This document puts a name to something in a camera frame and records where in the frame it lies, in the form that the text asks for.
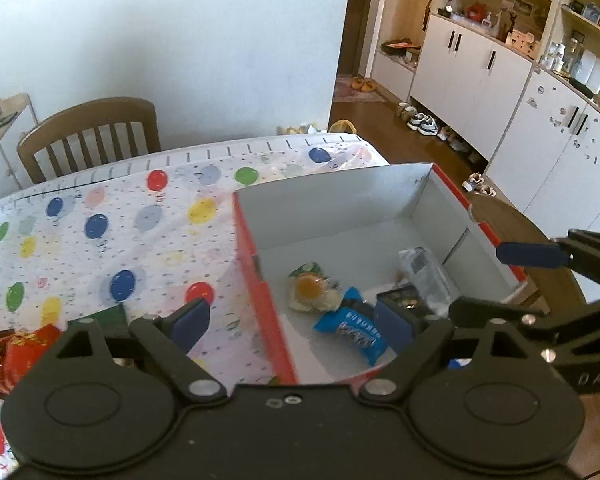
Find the pair of sneakers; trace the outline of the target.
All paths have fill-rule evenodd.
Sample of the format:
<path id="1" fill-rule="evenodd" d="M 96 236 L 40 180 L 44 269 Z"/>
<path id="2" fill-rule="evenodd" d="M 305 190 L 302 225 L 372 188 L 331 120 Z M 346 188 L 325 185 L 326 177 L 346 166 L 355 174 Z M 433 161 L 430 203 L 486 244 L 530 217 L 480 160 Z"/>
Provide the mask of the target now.
<path id="1" fill-rule="evenodd" d="M 436 136 L 439 128 L 436 120 L 424 113 L 415 114 L 407 123 L 407 127 L 422 136 Z"/>

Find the red foil snack bag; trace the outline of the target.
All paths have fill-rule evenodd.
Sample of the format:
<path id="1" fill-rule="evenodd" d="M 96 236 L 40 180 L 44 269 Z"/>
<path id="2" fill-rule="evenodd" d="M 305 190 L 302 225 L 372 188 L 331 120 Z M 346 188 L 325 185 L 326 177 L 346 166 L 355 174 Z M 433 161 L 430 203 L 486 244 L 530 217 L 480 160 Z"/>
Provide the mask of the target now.
<path id="1" fill-rule="evenodd" d="M 34 332 L 0 330 L 0 399 L 12 392 L 61 335 L 62 331 L 53 324 Z"/>

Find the dark green snack packet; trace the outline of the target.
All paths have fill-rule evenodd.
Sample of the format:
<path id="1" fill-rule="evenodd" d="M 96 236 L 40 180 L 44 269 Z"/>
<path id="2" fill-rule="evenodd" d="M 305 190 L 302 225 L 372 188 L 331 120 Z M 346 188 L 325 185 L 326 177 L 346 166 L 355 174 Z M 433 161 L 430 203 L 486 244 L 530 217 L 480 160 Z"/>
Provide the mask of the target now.
<path id="1" fill-rule="evenodd" d="M 112 330 L 127 328 L 129 324 L 124 305 L 115 304 L 107 309 L 83 315 L 79 318 L 73 318 L 68 321 L 68 325 L 73 326 L 88 321 L 97 322 L 103 330 L 105 328 L 111 328 Z"/>

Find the red white cardboard box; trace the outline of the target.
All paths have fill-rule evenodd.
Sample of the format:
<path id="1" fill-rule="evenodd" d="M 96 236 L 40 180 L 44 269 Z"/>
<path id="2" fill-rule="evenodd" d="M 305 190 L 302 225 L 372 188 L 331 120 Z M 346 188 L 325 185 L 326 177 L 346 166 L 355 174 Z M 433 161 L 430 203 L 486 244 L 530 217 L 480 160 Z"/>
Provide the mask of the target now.
<path id="1" fill-rule="evenodd" d="M 500 242 L 435 164 L 366 167 L 242 188 L 233 196 L 237 252 L 266 354 L 284 385 L 359 384 L 376 370 L 315 315 L 289 307 L 289 275 L 316 263 L 367 300 L 389 289 L 399 254 L 425 247 L 469 297 L 501 300 L 526 276 L 496 258 Z"/>

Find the white cabinet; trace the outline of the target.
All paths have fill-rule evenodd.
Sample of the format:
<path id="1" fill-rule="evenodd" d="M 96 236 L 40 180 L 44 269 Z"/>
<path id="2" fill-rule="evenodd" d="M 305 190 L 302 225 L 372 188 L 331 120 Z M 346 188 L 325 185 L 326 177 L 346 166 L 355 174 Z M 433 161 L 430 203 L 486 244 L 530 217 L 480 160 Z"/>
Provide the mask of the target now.
<path id="1" fill-rule="evenodd" d="M 432 0 L 410 95 L 545 234 L 600 230 L 600 0 Z"/>

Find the blue snack packet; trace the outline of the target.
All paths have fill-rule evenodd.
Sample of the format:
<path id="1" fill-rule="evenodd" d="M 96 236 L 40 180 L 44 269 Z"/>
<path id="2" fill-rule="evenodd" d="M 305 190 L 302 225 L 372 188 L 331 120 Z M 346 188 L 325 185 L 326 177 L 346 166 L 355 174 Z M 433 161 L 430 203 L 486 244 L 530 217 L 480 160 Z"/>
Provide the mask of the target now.
<path id="1" fill-rule="evenodd" d="M 388 349 L 375 323 L 375 307 L 355 287 L 349 287 L 338 309 L 324 313 L 313 329 L 317 333 L 348 338 L 369 366 L 375 366 Z"/>

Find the clear silver snack packet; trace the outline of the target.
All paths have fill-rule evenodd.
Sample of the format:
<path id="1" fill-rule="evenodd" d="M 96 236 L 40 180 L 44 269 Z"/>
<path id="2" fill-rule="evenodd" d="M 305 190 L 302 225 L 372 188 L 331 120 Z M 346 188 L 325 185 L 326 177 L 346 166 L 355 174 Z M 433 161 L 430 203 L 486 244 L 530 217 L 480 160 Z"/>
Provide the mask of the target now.
<path id="1" fill-rule="evenodd" d="M 427 307 L 446 318 L 450 305 L 460 290 L 438 258 L 426 247 L 412 247 L 399 252 L 399 284 L 412 285 Z"/>

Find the brown wooden chair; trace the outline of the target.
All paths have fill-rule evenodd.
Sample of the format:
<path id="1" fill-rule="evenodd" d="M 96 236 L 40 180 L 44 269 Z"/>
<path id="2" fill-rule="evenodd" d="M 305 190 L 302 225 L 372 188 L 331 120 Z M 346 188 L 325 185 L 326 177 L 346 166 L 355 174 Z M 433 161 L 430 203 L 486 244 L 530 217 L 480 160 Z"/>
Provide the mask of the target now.
<path id="1" fill-rule="evenodd" d="M 128 96 L 62 110 L 40 122 L 17 146 L 35 184 L 160 151 L 155 105 Z"/>

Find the egg jelly snack packet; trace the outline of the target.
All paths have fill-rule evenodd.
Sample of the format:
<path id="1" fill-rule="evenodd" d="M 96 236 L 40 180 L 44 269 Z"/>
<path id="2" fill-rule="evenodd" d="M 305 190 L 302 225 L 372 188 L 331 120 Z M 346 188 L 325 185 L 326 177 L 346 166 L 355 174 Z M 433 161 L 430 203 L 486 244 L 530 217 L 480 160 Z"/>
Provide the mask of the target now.
<path id="1" fill-rule="evenodd" d="M 298 312 L 336 311 L 343 300 L 339 283 L 316 262 L 303 263 L 288 275 L 288 307 Z"/>

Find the balloon pattern tablecloth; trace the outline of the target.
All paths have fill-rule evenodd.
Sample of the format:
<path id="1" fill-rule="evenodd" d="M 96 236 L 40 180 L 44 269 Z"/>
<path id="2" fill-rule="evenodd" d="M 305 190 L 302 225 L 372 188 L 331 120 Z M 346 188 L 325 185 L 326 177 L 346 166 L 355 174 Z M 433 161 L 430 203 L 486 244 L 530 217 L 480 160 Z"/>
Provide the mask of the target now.
<path id="1" fill-rule="evenodd" d="M 33 332 L 122 306 L 167 315 L 204 297 L 190 357 L 227 386 L 274 373 L 236 256 L 240 188 L 384 163 L 353 134 L 181 148 L 83 170 L 0 200 L 0 330 Z"/>

